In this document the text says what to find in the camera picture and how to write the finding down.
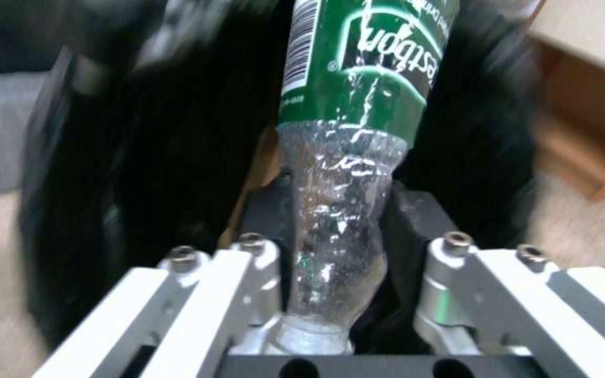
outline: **brand logo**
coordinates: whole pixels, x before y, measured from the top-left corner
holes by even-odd
[[[417,18],[396,9],[372,9],[348,17],[341,38],[343,71],[390,74],[425,100],[442,53]]]

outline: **mounting hole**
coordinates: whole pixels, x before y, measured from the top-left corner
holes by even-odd
[[[319,378],[319,370],[308,360],[293,359],[279,370],[279,378]]]
[[[465,364],[452,359],[440,360],[433,365],[434,378],[475,378]]]
[[[523,252],[524,254],[528,254],[531,256],[535,256],[535,257],[543,257],[543,251],[540,250],[540,248],[536,247],[536,246],[532,246],[531,244],[519,244],[519,246],[517,246],[518,251]]]

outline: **plastic bottle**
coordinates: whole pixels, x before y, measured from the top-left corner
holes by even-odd
[[[351,353],[349,330],[387,269],[378,220],[413,143],[458,0],[298,0],[279,139],[296,243],[271,347]]]

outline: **wooden furniture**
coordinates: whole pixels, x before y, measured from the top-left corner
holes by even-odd
[[[545,0],[529,33],[541,52],[547,112],[538,165],[605,198],[605,0]]]

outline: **black fabric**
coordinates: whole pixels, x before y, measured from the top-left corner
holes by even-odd
[[[19,227],[27,305],[56,347],[130,266],[212,252],[278,109],[293,2],[233,12],[180,64],[71,88],[58,58],[27,132]]]
[[[535,200],[534,53],[483,2],[461,2],[415,145],[394,174],[434,194],[484,248],[524,239]]]

